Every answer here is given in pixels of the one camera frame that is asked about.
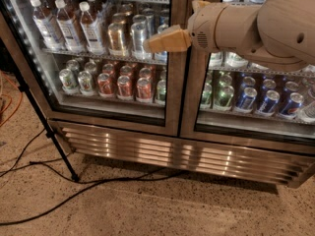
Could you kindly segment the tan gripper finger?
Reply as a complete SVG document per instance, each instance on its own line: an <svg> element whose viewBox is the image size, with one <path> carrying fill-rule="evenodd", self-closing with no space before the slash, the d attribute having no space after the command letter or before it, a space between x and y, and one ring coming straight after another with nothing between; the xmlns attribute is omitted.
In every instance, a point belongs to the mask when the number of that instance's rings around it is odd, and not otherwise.
<svg viewBox="0 0 315 236"><path fill-rule="evenodd" d="M210 5L210 2L209 1L204 1L204 0L193 0L192 1L192 9L193 9L193 12L196 13L198 10L206 7Z"/></svg>
<svg viewBox="0 0 315 236"><path fill-rule="evenodd" d="M184 52L191 46L191 38L187 29L175 25L146 39L143 46L149 53Z"/></svg>

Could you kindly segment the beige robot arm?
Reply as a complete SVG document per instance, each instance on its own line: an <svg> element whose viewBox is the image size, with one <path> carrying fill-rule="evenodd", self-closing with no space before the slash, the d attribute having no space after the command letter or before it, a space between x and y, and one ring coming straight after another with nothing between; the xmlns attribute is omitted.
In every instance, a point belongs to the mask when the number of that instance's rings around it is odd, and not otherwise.
<svg viewBox="0 0 315 236"><path fill-rule="evenodd" d="M233 52L282 72L315 64L315 0L266 0L261 5L192 2L186 29L175 25L144 42L150 53Z"/></svg>

